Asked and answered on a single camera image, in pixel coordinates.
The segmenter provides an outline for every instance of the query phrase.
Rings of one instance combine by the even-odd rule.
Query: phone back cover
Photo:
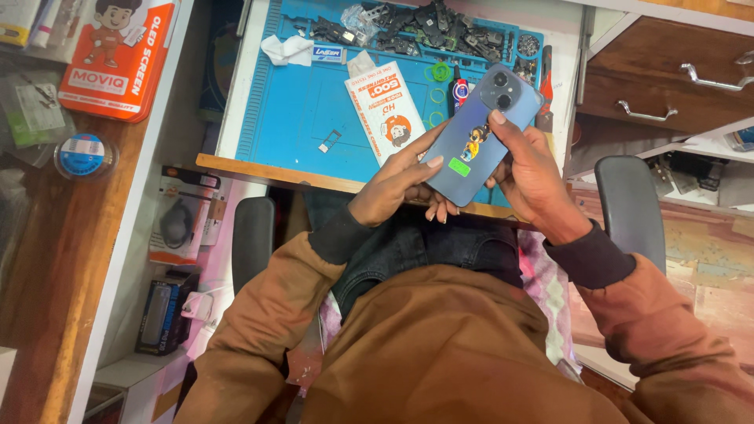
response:
[[[504,113],[509,121],[523,131],[541,108],[541,101],[538,103],[541,94],[505,65],[497,64],[489,69],[421,160],[424,163],[440,155],[444,157],[443,169],[427,184],[458,206],[471,202],[508,153],[507,147],[489,129],[487,116],[492,110],[482,102],[478,89],[500,71],[508,74],[509,81],[522,85],[521,97]]]

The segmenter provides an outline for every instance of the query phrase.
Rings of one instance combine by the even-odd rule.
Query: metal drawer handle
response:
[[[643,119],[649,119],[650,121],[660,121],[665,122],[669,117],[675,115],[678,113],[678,109],[670,109],[667,111],[667,115],[665,116],[652,116],[652,115],[644,115],[643,113],[634,113],[631,112],[631,109],[628,108],[628,102],[626,100],[619,100],[618,103],[616,103],[620,106],[623,106],[623,109],[626,110],[626,113],[629,116],[633,116],[634,118],[643,118]]]
[[[697,75],[697,69],[694,67],[694,65],[691,65],[690,63],[682,64],[681,70],[685,70],[686,72],[688,72],[688,76],[691,77],[691,81],[694,82],[694,84],[706,85],[708,87],[714,87],[714,88],[722,88],[723,90],[741,91],[743,90],[743,87],[745,87],[747,84],[749,84],[750,82],[754,82],[754,77],[751,77],[751,76],[742,78],[741,81],[738,82],[738,85],[724,84],[722,82],[699,79],[699,75]]]

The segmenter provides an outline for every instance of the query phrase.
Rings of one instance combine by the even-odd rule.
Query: round container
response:
[[[99,180],[116,166],[118,148],[93,134],[76,134],[55,148],[55,167],[69,180]]]

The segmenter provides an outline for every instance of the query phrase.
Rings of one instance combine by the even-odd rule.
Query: wooden desk edge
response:
[[[200,153],[196,158],[196,164],[218,171],[224,171],[228,177],[239,180],[261,183],[285,188],[300,188],[300,186],[313,186],[321,189],[337,190],[340,192],[358,193],[364,183],[342,178],[328,177],[326,175],[313,174],[311,172],[295,171],[282,167],[257,164],[252,162],[238,161],[236,159],[220,158],[215,155]],[[509,207],[495,206],[492,204],[472,202],[461,209],[462,213],[475,214],[485,217],[499,218],[508,221],[519,229],[535,230],[532,224],[527,223],[520,215]]]

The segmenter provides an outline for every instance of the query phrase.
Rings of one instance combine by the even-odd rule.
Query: smartphone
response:
[[[443,169],[427,184],[457,206],[469,204],[508,153],[487,115],[497,109],[523,131],[543,103],[544,96],[505,65],[493,65],[421,159],[444,157]]]

